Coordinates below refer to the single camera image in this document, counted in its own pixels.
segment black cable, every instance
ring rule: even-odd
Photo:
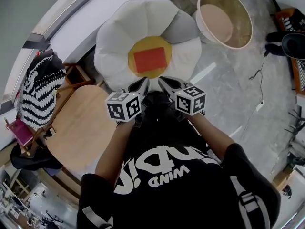
[[[263,83],[263,73],[262,73],[262,69],[263,69],[263,66],[264,66],[264,63],[265,63],[265,57],[267,57],[268,54],[269,54],[268,51],[266,51],[266,52],[264,53],[263,64],[262,64],[261,69],[258,70],[258,71],[254,74],[254,76],[251,76],[251,77],[249,78],[250,81],[253,80],[259,72],[260,72],[261,75],[262,75],[261,84],[260,84],[260,89],[261,89],[261,93],[262,93],[261,104],[263,104],[263,97],[264,97],[263,90],[262,90],[262,83]]]

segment gray floor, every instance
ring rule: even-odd
[[[171,0],[189,14],[196,10],[197,0]],[[202,44],[202,56],[193,75],[216,63],[200,82],[207,91],[206,116],[216,127],[240,143],[251,162],[269,180],[285,166],[290,134],[284,130],[293,123],[288,111],[295,108],[295,92],[286,58],[269,55],[263,68],[264,106],[260,103],[260,74],[249,77],[261,68],[265,36],[276,31],[270,17],[275,12],[271,0],[241,0],[253,22],[253,38],[242,50],[230,50],[221,45]],[[93,67],[92,53],[86,61]],[[95,160],[89,169],[94,170]]]
[[[57,216],[63,223],[58,223],[61,229],[75,229],[77,210],[72,208],[62,199],[60,199],[53,190],[49,190],[46,186],[40,184],[36,190],[36,196],[31,196],[30,210],[36,213],[40,218],[48,217],[46,211],[51,216]]]

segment backpack strap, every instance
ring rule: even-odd
[[[91,221],[97,228],[102,229],[111,229],[113,228],[113,218],[109,219],[108,222],[106,222],[102,217],[95,214],[95,212],[91,209],[90,206],[84,208],[83,213],[86,215],[89,221]]]
[[[270,229],[269,215],[263,200],[252,192],[247,192],[238,182],[237,176],[230,176],[230,179],[239,197],[238,205],[245,228],[252,229],[252,225],[257,225],[258,219],[255,217],[262,215],[261,219],[264,221],[264,229]]]

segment printed graphic on shirt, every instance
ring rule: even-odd
[[[197,95],[204,93],[204,91],[202,91],[201,89],[199,89],[198,87],[195,87],[195,86],[193,86],[191,88],[187,88],[184,91],[192,97],[196,97]]]
[[[186,165],[175,167],[176,160],[202,160],[205,164],[219,165],[214,159],[202,153],[200,150],[186,146],[184,147],[187,154],[181,153],[175,147],[158,146],[144,152],[136,161],[134,159],[128,160],[121,168],[120,180],[123,185],[117,185],[114,192],[121,195],[130,194],[134,188],[141,185],[141,179],[138,177],[137,170],[145,170],[154,176],[149,179],[148,185],[151,187],[159,187],[170,181],[179,179],[185,174],[191,172]],[[171,160],[168,156],[170,154],[174,157]],[[150,156],[157,155],[159,158],[159,165],[152,165],[147,160]]]
[[[109,115],[111,118],[124,120],[124,111],[122,105],[119,104],[107,104]]]
[[[191,100],[177,96],[177,109],[183,112],[191,113]]]
[[[195,99],[193,113],[196,113],[197,111],[203,109],[204,104],[205,104],[205,95]]]
[[[132,118],[133,116],[135,116],[137,113],[140,112],[140,106],[139,106],[139,99],[138,97],[135,97],[134,99],[130,100],[127,104],[126,104],[126,108],[127,108],[127,113],[128,113],[128,118]]]
[[[123,102],[128,95],[129,94],[116,93],[111,97],[111,99],[109,99],[109,101]]]

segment black shoe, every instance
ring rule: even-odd
[[[282,46],[277,46],[275,44],[267,44],[265,45],[266,51],[272,53],[277,56],[286,56]]]

